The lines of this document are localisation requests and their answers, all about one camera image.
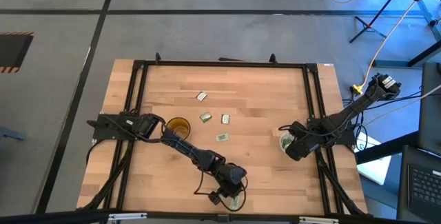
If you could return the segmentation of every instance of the laptop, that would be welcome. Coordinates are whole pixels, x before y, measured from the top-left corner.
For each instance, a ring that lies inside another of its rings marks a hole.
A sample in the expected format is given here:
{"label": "laptop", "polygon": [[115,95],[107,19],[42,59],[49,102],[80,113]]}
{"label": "laptop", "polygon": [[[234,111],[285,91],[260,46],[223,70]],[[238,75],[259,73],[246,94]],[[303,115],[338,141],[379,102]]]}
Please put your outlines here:
{"label": "laptop", "polygon": [[407,176],[409,210],[432,223],[441,221],[441,168],[408,164]]}

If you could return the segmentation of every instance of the table leg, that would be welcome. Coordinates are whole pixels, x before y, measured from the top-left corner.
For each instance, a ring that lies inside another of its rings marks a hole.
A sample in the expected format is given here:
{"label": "table leg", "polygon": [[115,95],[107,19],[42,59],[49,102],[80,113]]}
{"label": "table leg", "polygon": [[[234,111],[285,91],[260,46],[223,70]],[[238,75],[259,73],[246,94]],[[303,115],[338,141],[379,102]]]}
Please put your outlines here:
{"label": "table leg", "polygon": [[357,164],[363,164],[383,157],[400,153],[402,147],[405,145],[410,145],[412,147],[418,146],[418,132],[415,131],[410,134],[406,134],[399,138],[387,141],[381,145],[376,145],[371,148],[367,148],[363,151],[357,152]]}

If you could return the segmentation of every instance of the laptop keyboard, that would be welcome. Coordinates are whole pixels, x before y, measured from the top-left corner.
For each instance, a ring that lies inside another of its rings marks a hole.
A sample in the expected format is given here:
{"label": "laptop keyboard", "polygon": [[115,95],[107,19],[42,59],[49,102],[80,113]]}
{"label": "laptop keyboard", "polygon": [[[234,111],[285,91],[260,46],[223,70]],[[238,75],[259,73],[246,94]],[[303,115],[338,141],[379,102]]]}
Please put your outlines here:
{"label": "laptop keyboard", "polygon": [[441,207],[441,175],[438,176],[432,170],[423,170],[414,166],[410,169],[411,196]]}

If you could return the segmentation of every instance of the black floor line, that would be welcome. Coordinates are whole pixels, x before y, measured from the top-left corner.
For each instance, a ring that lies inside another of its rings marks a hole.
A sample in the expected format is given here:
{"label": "black floor line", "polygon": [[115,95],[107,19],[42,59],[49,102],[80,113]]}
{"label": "black floor line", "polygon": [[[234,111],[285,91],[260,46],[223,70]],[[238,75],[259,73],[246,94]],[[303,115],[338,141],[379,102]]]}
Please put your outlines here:
{"label": "black floor line", "polygon": [[76,112],[80,104],[81,96],[83,95],[85,82],[88,78],[90,66],[92,65],[92,61],[95,55],[96,46],[98,45],[99,37],[103,29],[103,25],[106,17],[104,12],[109,9],[110,2],[111,0],[104,1],[102,13],[98,18],[98,23],[96,24],[94,35],[92,37],[92,41],[90,42],[90,49],[88,55],[85,58],[85,63],[79,75],[79,80],[76,84],[74,94],[72,96],[70,105],[68,107],[68,112],[66,114],[66,118],[62,125],[59,138],[57,139],[55,149],[52,152],[52,157],[49,163],[50,166],[48,166],[48,170],[46,170],[45,176],[43,178],[44,185],[42,184],[43,187],[41,188],[40,194],[37,195],[37,198],[39,198],[39,200],[37,206],[34,208],[36,214],[45,213],[48,207],[50,195],[52,193],[55,181],[57,179],[57,174],[60,169],[61,162],[63,160],[63,155],[66,146],[68,144],[69,135],[72,130],[72,126],[74,124]]}
{"label": "black floor line", "polygon": [[[93,10],[93,9],[0,9],[0,14],[24,15],[322,15],[322,16],[375,16],[377,10]],[[385,10],[382,16],[401,16],[404,10]],[[421,10],[411,10],[408,16],[425,17],[427,14]]]}
{"label": "black floor line", "polygon": [[85,15],[101,13],[102,10],[92,9],[0,9],[0,14]]}

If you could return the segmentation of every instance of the tripod stand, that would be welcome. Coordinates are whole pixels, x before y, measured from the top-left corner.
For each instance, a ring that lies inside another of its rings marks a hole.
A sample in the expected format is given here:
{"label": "tripod stand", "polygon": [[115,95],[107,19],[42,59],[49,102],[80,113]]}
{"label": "tripod stand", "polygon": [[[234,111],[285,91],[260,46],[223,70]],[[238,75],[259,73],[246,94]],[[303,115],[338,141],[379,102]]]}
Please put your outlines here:
{"label": "tripod stand", "polygon": [[363,24],[363,29],[361,31],[359,31],[359,33],[356,36],[354,36],[349,42],[353,43],[364,32],[375,32],[375,33],[379,34],[381,37],[386,38],[386,35],[384,35],[380,31],[376,30],[375,28],[372,28],[372,24],[380,16],[381,12],[383,12],[383,10],[389,5],[389,3],[391,1],[392,0],[387,0],[387,2],[383,5],[381,10],[375,15],[375,17],[372,19],[372,21],[369,24],[366,23],[365,21],[363,21],[360,17],[356,17],[356,20]]}

